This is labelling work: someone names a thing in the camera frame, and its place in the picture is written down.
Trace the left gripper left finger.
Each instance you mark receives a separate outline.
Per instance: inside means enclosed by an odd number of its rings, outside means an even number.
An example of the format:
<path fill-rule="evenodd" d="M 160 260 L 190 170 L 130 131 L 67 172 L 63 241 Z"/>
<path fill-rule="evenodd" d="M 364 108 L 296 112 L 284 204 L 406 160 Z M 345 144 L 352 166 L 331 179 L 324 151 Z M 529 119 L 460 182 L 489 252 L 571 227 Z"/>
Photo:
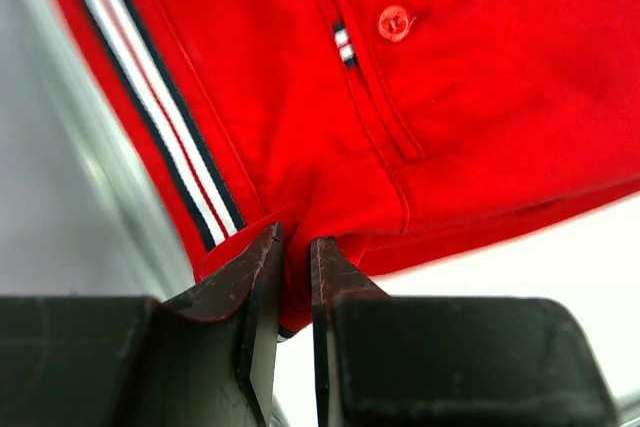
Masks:
<path fill-rule="evenodd" d="M 265 426 L 283 230 L 182 294 L 5 297 L 5 426 Z"/>

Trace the red trousers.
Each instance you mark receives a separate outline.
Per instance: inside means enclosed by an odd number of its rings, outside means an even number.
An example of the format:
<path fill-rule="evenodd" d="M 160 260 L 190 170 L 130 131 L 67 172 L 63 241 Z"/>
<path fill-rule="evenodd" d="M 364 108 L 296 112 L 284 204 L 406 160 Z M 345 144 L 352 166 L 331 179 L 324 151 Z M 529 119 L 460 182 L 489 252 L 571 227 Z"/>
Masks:
<path fill-rule="evenodd" d="M 57 0 L 196 279 L 285 229 L 369 275 L 639 189 L 639 0 Z"/>

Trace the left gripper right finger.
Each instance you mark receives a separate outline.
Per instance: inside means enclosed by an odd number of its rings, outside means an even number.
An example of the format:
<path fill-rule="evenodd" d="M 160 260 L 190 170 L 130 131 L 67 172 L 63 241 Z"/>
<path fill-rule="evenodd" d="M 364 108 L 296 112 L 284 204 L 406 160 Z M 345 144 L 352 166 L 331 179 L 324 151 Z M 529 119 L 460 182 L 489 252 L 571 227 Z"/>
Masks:
<path fill-rule="evenodd" d="M 614 426 L 584 331 L 544 298 L 398 297 L 310 248 L 322 426 Z"/>

